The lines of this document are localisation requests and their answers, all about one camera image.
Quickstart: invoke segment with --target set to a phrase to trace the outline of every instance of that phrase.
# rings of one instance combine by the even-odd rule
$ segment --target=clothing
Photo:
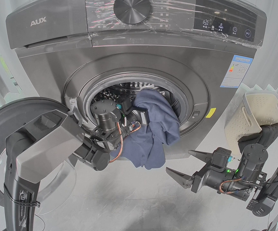
[[[152,88],[138,92],[133,106],[147,109],[150,123],[125,138],[121,156],[129,159],[135,167],[162,167],[165,163],[162,144],[172,145],[180,140],[179,120],[166,98]],[[110,155],[115,157],[119,151],[120,147]]]

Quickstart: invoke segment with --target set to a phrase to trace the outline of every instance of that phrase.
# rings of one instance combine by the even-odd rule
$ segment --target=sticker label
[[[220,87],[238,88],[245,77],[253,58],[234,55]]]
[[[27,196],[28,196],[28,191],[21,190],[19,192],[19,201],[23,203],[27,203]],[[18,206],[18,225],[20,227],[24,227],[24,228],[26,227],[27,211],[28,211],[28,207]]]
[[[205,118],[211,118],[212,115],[215,113],[216,108],[212,108]]]

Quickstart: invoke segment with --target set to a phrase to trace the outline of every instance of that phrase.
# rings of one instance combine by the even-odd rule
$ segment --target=plastic wrap
[[[160,34],[160,36],[213,38],[253,48],[262,46],[266,15],[244,0],[203,0],[204,3],[212,1],[206,6],[199,5],[198,0],[149,1],[151,3],[150,16],[141,23],[126,24],[114,14],[115,0],[86,0],[88,32],[91,34],[92,41],[94,39],[93,46],[103,45],[104,40],[113,37],[123,39],[128,33],[133,35],[133,42],[128,41],[127,43],[150,44],[149,34],[151,32]],[[202,22],[198,22],[198,20],[204,21],[205,15],[197,18],[200,14],[205,14],[208,19],[208,22],[205,20],[202,27]],[[219,27],[222,27],[222,24],[225,24],[222,21],[229,23],[230,28],[225,28],[224,25],[224,29],[212,29],[212,23],[218,23]],[[142,32],[145,32],[147,37],[141,37]]]

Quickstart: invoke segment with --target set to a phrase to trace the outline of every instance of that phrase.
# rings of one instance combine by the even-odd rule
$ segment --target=energy label sticker
[[[253,58],[234,55],[220,87],[238,88],[245,77]]]

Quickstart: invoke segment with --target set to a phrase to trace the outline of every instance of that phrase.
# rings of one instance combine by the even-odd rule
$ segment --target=white plastic basket
[[[278,94],[275,91],[247,91],[243,102],[225,127],[230,150],[240,155],[237,141],[243,136],[259,133],[261,125],[278,123]]]

